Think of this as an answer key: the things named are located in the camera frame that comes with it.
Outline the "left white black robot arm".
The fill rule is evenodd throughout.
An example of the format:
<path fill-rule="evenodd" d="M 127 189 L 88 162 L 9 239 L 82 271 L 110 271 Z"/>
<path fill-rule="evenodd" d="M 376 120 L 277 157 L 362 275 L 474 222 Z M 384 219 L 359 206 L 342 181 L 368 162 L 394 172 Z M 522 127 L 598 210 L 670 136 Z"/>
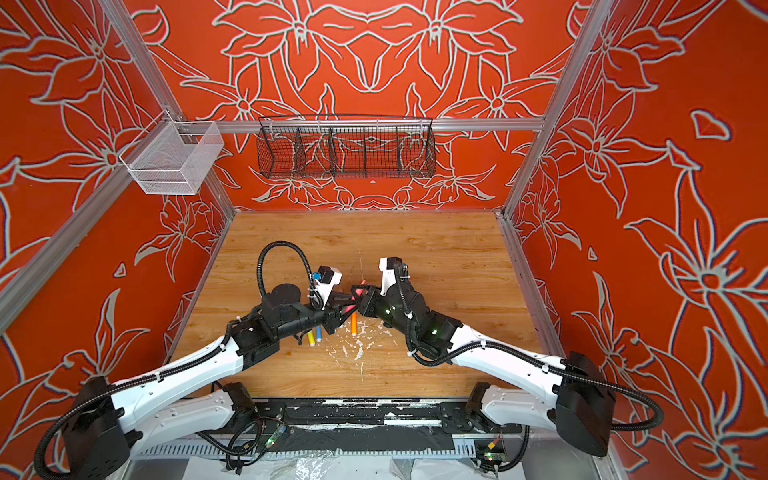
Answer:
<path fill-rule="evenodd" d="M 357 294 L 337 292 L 330 284 L 311 289 L 304 304 L 297 286 L 280 284 L 202 349 L 116 383 L 102 376 L 88 381 L 43 434 L 33 457 L 35 473 L 42 479 L 104 479 L 150 442 L 221 428 L 241 407 L 231 395 L 206 420 L 195 413 L 185 427 L 169 423 L 190 408 L 183 400 L 188 394 L 264 361 L 284 338 L 316 327 L 334 333 L 358 304 Z"/>

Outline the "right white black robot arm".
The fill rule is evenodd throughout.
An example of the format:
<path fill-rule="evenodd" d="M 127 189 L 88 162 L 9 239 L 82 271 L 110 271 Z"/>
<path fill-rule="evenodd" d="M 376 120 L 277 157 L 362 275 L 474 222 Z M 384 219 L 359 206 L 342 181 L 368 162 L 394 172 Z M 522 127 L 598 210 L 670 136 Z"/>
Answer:
<path fill-rule="evenodd" d="M 530 405 L 517 406 L 499 387 L 476 388 L 472 394 L 476 410 L 496 425 L 551 430 L 572 447 L 604 457 L 612 433 L 648 431 L 664 421 L 655 400 L 607 381 L 582 354 L 545 355 L 493 339 L 430 309 L 409 285 L 387 290 L 363 285 L 353 292 L 359 312 L 401 332 L 408 354 L 420 365 L 478 370 L 532 396 Z"/>

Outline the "pink marker pen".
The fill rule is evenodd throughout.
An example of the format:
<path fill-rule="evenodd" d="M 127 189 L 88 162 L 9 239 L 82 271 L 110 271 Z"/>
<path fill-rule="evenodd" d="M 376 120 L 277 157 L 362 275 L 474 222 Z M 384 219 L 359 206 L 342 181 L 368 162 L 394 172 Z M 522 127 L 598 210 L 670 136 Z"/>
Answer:
<path fill-rule="evenodd" d="M 362 297 L 365 293 L 364 286 L 366 285 L 365 280 L 361 280 L 357 284 L 353 285 L 351 288 L 351 292 L 355 298 Z"/>

